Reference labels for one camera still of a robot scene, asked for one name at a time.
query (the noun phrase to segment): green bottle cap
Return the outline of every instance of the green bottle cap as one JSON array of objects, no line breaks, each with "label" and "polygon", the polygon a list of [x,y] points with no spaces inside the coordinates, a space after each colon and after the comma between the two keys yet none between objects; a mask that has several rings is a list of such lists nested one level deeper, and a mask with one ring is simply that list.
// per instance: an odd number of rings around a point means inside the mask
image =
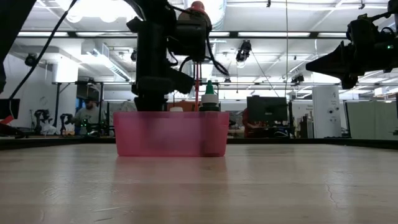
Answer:
[{"label": "green bottle cap", "polygon": [[213,94],[214,95],[214,88],[213,88],[213,83],[211,82],[211,80],[207,81],[206,93],[205,94]]}]

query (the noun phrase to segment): table surface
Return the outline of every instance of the table surface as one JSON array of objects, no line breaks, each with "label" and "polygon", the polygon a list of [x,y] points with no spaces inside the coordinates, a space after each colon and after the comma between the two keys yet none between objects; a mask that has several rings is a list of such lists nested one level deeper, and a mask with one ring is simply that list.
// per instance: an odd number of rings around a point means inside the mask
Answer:
[{"label": "table surface", "polygon": [[0,151],[3,223],[396,223],[398,151],[228,145],[220,158],[113,144]]}]

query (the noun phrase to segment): pink container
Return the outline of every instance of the pink container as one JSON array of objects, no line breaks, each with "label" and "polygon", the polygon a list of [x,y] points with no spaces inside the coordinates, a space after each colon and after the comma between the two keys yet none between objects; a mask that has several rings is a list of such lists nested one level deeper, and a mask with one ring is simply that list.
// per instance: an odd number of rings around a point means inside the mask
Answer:
[{"label": "pink container", "polygon": [[229,113],[116,112],[119,156],[224,156]]}]

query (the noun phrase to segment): desk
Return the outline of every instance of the desk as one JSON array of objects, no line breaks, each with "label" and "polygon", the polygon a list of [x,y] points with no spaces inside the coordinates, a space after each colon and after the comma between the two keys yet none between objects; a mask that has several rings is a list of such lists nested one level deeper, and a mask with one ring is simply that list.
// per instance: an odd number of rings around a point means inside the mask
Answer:
[{"label": "desk", "polygon": [[113,144],[0,151],[0,216],[23,223],[395,223],[398,152],[228,145],[221,158]]}]

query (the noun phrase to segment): computer monitor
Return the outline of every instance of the computer monitor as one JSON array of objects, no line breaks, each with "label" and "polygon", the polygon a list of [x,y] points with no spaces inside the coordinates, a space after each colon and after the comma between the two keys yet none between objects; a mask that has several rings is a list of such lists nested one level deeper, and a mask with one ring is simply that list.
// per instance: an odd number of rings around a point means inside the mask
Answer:
[{"label": "computer monitor", "polygon": [[0,119],[6,119],[8,116],[11,115],[11,112],[12,115],[14,116],[14,119],[18,119],[20,102],[21,99],[13,99],[11,100],[11,107],[10,107],[10,100],[0,99]]},{"label": "computer monitor", "polygon": [[286,97],[248,97],[249,122],[287,121]]}]

